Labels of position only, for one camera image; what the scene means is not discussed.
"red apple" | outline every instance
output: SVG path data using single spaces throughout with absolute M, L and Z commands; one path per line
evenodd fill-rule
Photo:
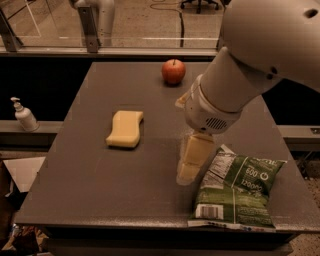
M 186 66 L 177 59 L 168 60 L 162 65 L 162 77 L 168 84 L 178 84 L 186 74 Z

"bag of chips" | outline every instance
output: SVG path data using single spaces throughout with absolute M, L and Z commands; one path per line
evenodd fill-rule
M 188 225 L 274 232 L 266 205 L 284 163 L 237 155 L 222 145 L 202 180 Z

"gray table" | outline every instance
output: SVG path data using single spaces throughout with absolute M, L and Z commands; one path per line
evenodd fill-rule
M 126 247 L 123 241 L 135 247 L 129 241 L 139 240 L 143 246 L 149 241 L 149 248 L 257 249 L 262 244 L 260 249 L 270 250 L 272 244 L 273 250 L 294 235 L 320 232 L 319 209 L 262 97 L 248 104 L 241 119 L 215 141 L 237 153 L 288 160 L 268 204 L 277 232 L 187 227 L 201 177 L 187 187 L 176 183 L 181 138 L 191 130 L 174 103 L 208 63 L 186 63 L 186 76 L 177 87 L 164 84 L 161 65 L 92 64 L 16 222 L 42 227 L 52 241 L 103 238 L 104 246 L 112 240 L 117 247 Z M 118 110 L 144 112 L 136 149 L 105 144 Z M 153 235 L 163 239 L 156 243 Z

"hand sanitizer bottle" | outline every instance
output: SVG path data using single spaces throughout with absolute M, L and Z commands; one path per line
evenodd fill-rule
M 19 102 L 19 98 L 12 97 L 11 100 L 14 102 L 13 106 L 16 109 L 15 116 L 20 122 L 23 129 L 27 132 L 32 132 L 38 129 L 40 124 L 30 111 L 30 109 L 23 107 Z

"table surface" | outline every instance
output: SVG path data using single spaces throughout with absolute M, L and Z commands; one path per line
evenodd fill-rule
M 95 62 L 16 222 L 26 225 L 187 228 L 201 175 L 176 183 L 180 143 L 191 132 L 175 101 L 209 63 L 187 62 L 179 86 L 166 85 L 160 62 Z M 133 150 L 108 148 L 118 110 L 144 112 Z M 287 160 L 268 211 L 279 232 L 320 232 L 320 213 L 262 97 L 226 133 L 215 135 L 249 156 Z

